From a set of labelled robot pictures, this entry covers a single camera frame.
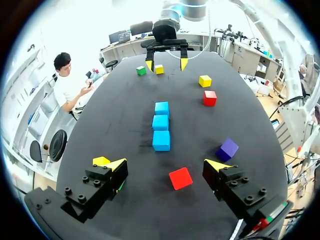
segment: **chair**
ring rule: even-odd
[[[46,162],[44,170],[47,171],[47,167],[49,164],[56,163],[61,159],[66,149],[66,145],[67,133],[64,130],[60,129],[54,134],[50,142],[49,155],[41,153],[39,142],[37,140],[34,140],[30,145],[30,157],[37,163]],[[49,160],[42,159],[42,155],[49,156]]]
[[[100,63],[102,64],[102,66],[104,66],[106,69],[111,68],[111,71],[116,67],[116,65],[118,64],[118,60],[112,60],[110,62],[108,62],[107,64],[104,64],[105,59],[103,57],[99,58]]]
[[[144,41],[142,41],[140,43],[140,46],[143,48],[143,49],[146,49],[147,47],[151,46],[151,44],[155,43],[156,42],[156,39],[154,37],[151,37],[151,38],[148,38]]]

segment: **screw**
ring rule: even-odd
[[[78,201],[79,201],[79,203],[84,204],[87,201],[87,199],[86,199],[85,195],[80,194],[78,196]]]
[[[88,183],[89,182],[89,178],[87,176],[83,176],[82,177],[82,182]]]
[[[93,181],[93,185],[94,185],[96,188],[98,188],[98,187],[101,186],[101,182],[100,182],[99,180],[94,180],[94,181]]]
[[[246,184],[247,182],[249,182],[249,178],[247,177],[242,178],[242,182]]]
[[[252,201],[254,200],[254,197],[252,195],[249,195],[247,196],[244,201],[247,203],[247,204],[250,204],[252,203]]]
[[[237,181],[232,181],[230,185],[231,185],[231,187],[236,187],[238,185],[238,182]]]
[[[261,195],[261,196],[266,195],[266,193],[267,193],[267,189],[265,189],[265,188],[261,188],[259,191],[259,195]]]
[[[65,192],[66,195],[72,194],[71,188],[68,187],[68,186],[66,186],[66,187],[64,188],[64,192]]]

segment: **purple cube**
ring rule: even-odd
[[[230,138],[227,138],[215,155],[224,163],[230,160],[237,152],[239,146]]]

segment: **black hair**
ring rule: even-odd
[[[53,64],[55,69],[60,71],[60,69],[68,65],[70,61],[71,61],[70,54],[66,52],[62,52],[55,57]]]

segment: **red cube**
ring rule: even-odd
[[[191,185],[192,179],[186,167],[169,173],[174,190],[182,189]]]
[[[204,91],[203,105],[207,107],[214,107],[217,102],[217,95],[214,91]]]

